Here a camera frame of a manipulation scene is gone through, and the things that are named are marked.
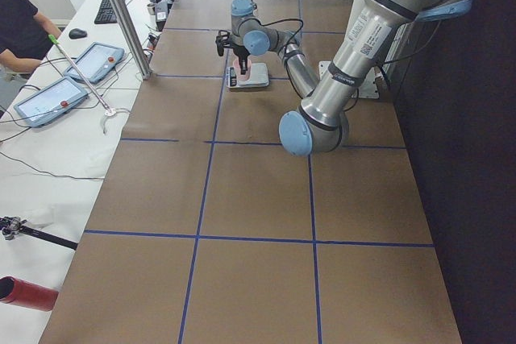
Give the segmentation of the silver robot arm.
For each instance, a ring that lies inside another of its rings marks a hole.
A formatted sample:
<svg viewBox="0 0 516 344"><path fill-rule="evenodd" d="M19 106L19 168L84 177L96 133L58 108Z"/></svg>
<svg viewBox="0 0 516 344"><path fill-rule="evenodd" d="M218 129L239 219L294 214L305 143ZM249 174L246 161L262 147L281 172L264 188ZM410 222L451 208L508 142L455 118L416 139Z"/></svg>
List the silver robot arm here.
<svg viewBox="0 0 516 344"><path fill-rule="evenodd" d="M318 77L305 61L294 33L266 27L254 15L252 0L231 4L231 30L220 31L215 43L219 55L230 48L241 74L248 71L248 57L275 52L294 90L301 97L298 108L279 123L283 148L305 156L332 151L348 137L347 102L356 95L371 68L385 60L400 26L414 21L452 19L471 10L473 0L364 0L339 50L326 72Z"/></svg>

